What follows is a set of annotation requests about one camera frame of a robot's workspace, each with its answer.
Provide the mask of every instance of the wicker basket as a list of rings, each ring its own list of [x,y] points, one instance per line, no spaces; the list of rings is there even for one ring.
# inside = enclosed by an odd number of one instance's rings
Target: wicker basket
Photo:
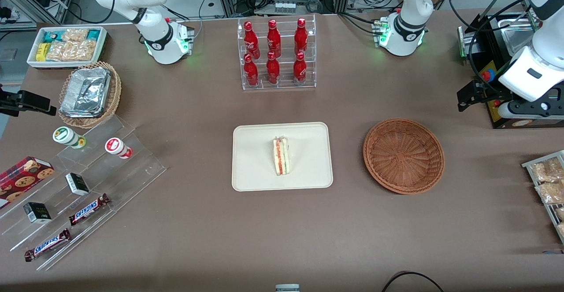
[[[403,118],[387,119],[370,129],[363,155],[372,177],[400,194],[428,191],[445,168],[445,154],[435,135]]]
[[[119,75],[117,75],[115,69],[111,65],[104,62],[88,64],[84,67],[80,67],[79,69],[93,69],[95,67],[104,67],[105,69],[111,71],[110,87],[108,89],[108,97],[106,98],[105,112],[101,117],[98,118],[70,118],[65,117],[64,115],[59,113],[59,116],[67,125],[90,129],[103,122],[105,119],[111,117],[111,115],[113,115],[115,113],[115,110],[117,109],[117,105],[119,104],[119,95],[121,95],[121,80],[119,79]],[[65,85],[63,85],[63,90],[61,91],[61,95],[59,95],[59,104],[63,103],[71,75],[72,73],[69,75],[69,77],[67,77]]]

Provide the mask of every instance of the table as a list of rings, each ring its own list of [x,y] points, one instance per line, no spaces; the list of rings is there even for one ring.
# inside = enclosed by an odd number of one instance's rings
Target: table
[[[206,21],[194,54],[171,66],[147,55],[133,25],[106,26],[105,61],[123,83],[118,114],[170,169],[48,272],[0,238],[3,291],[264,292],[280,283],[377,291],[400,270],[431,276],[446,291],[561,288],[564,258],[540,254],[561,246],[520,163],[562,149],[562,131],[493,130],[484,107],[457,111],[456,92],[472,72],[449,11],[433,14],[409,57],[375,49],[336,15],[317,20],[318,87],[269,93],[241,89],[236,20]],[[29,69],[23,89],[58,101],[68,73]],[[391,193],[364,167],[365,134],[391,117],[422,123],[444,148],[445,175],[427,193]],[[330,129],[330,188],[231,188],[235,127],[314,121]],[[10,119],[0,167],[54,157],[63,147],[51,140],[59,125],[31,112]],[[417,278],[400,281],[432,290]]]

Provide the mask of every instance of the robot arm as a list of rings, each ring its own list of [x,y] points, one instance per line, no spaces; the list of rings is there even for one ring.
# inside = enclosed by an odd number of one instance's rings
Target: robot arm
[[[156,8],[167,0],[96,0],[130,20],[145,39],[149,54],[161,64],[177,62],[192,49],[193,30],[177,22],[168,22]]]
[[[529,2],[542,26],[532,41],[513,56],[511,66],[499,82],[534,102],[564,80],[564,0]]]
[[[380,28],[383,37],[379,46],[393,55],[410,55],[420,44],[423,29],[432,13],[431,0],[403,0],[401,13],[381,19],[387,25]]]

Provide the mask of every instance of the yellow package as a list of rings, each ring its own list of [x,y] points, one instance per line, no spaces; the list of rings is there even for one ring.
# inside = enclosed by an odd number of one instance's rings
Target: yellow package
[[[45,61],[45,55],[47,55],[49,51],[49,47],[51,47],[51,43],[40,43],[39,47],[37,48],[37,54],[36,54],[37,62]]]

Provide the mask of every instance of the red bottle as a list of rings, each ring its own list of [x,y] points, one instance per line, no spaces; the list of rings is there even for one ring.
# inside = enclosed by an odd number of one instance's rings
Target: red bottle
[[[306,67],[308,65],[304,62],[304,53],[298,52],[294,62],[294,84],[302,86],[306,83]]]
[[[272,85],[278,84],[280,77],[280,64],[276,61],[276,54],[273,51],[268,53],[268,62],[266,62],[266,71],[268,71],[268,81]]]
[[[268,50],[273,51],[276,57],[282,55],[282,42],[280,41],[280,32],[276,28],[276,20],[268,20],[268,35],[266,36],[268,41]]]
[[[258,49],[258,38],[252,30],[252,23],[247,21],[243,26],[245,27],[245,47],[247,52],[252,55],[253,59],[258,59],[260,57],[260,50]]]
[[[308,32],[306,31],[306,20],[304,18],[298,19],[298,29],[294,35],[294,52],[296,55],[302,51],[306,53],[308,49]]]
[[[258,70],[256,69],[255,63],[252,61],[250,54],[245,53],[243,57],[245,59],[245,65],[243,69],[245,70],[245,76],[250,87],[258,86]]]

